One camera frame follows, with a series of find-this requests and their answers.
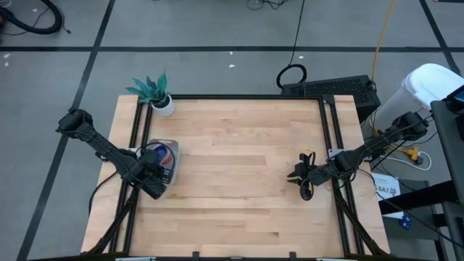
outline blue object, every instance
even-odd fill
[[[403,218],[399,221],[399,225],[404,229],[409,230],[411,228],[413,219],[409,215],[404,215]]]
[[[161,164],[161,161],[163,161],[163,159],[166,157],[166,154],[167,154],[166,145],[158,146],[154,150],[158,154],[158,160],[159,160],[158,164]]]

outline white cable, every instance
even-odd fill
[[[415,169],[418,169],[418,170],[423,170],[423,171],[430,170],[430,168],[432,167],[432,158],[430,157],[429,154],[427,154],[427,152],[418,152],[419,156],[421,156],[422,154],[424,154],[424,155],[426,155],[428,157],[428,167],[427,168],[418,167],[418,166],[416,166],[414,164],[411,164],[411,163],[409,163],[409,162],[407,162],[406,160],[403,160],[403,159],[397,159],[397,158],[393,158],[393,157],[387,157],[387,159],[408,164],[409,166],[414,167]]]

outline wooden table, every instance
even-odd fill
[[[345,148],[358,147],[363,137],[352,97],[336,96],[336,108]],[[120,148],[129,143],[135,110],[135,96],[119,97],[109,140]],[[326,113],[336,148],[328,106]],[[152,138],[178,141],[178,179],[158,200],[141,192],[130,255],[190,257],[199,251],[202,257],[288,257],[289,252],[343,257],[330,181],[315,187],[309,202],[286,182],[306,148],[316,152],[316,164],[326,160],[316,101],[175,100],[173,115],[153,115]],[[362,169],[369,171],[367,164]],[[99,182],[113,172],[112,164],[103,163]],[[96,194],[83,251],[114,219],[120,182],[113,178]],[[372,180],[358,172],[352,186],[360,222],[388,252]],[[124,223],[119,250],[125,229]],[[348,219],[347,230],[355,253]]]

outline yellow cable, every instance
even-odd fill
[[[382,44],[382,41],[384,39],[386,28],[387,28],[387,26],[389,24],[390,16],[392,15],[393,6],[394,6],[394,0],[391,0],[390,10],[389,10],[388,15],[386,16],[384,27],[382,28],[382,33],[380,34],[380,38],[379,38],[378,43],[377,43],[376,55],[374,56],[374,64],[372,65],[372,81],[373,82],[376,82],[375,79],[376,79],[376,66],[377,66],[378,50],[380,49],[380,45]]]
[[[377,67],[378,50],[380,49],[380,45],[382,44],[382,41],[384,40],[386,28],[389,25],[390,17],[391,17],[392,12],[393,12],[393,6],[394,6],[394,0],[391,0],[389,13],[386,15],[386,19],[385,19],[385,22],[384,22],[384,27],[382,28],[382,33],[380,34],[380,38],[378,39],[377,48],[376,48],[376,54],[374,55],[374,63],[372,65],[372,81],[374,82],[374,86],[376,86],[375,82],[376,82],[376,67]],[[375,135],[378,136],[378,131],[377,131],[376,127],[375,126],[372,126],[372,127],[374,129]]]

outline green plant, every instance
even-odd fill
[[[146,83],[134,77],[132,77],[132,80],[140,89],[134,87],[127,87],[126,89],[140,97],[138,102],[150,103],[156,106],[166,104],[169,101],[166,94],[167,78],[165,72],[158,77],[157,84],[152,82],[149,76],[146,77]]]

